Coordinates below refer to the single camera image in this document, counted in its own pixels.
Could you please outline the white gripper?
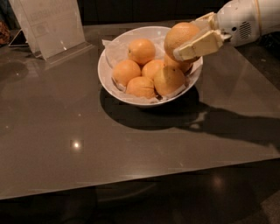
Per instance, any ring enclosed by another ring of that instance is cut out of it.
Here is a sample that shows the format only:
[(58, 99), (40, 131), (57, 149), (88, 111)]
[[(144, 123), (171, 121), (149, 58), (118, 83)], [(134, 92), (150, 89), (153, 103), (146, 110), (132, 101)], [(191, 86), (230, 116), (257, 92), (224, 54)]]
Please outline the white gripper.
[(255, 42), (260, 36), (260, 12), (257, 0), (230, 0), (217, 14), (209, 12), (192, 21), (206, 31), (173, 51), (176, 60), (185, 61), (216, 53), (229, 41), (233, 46)]

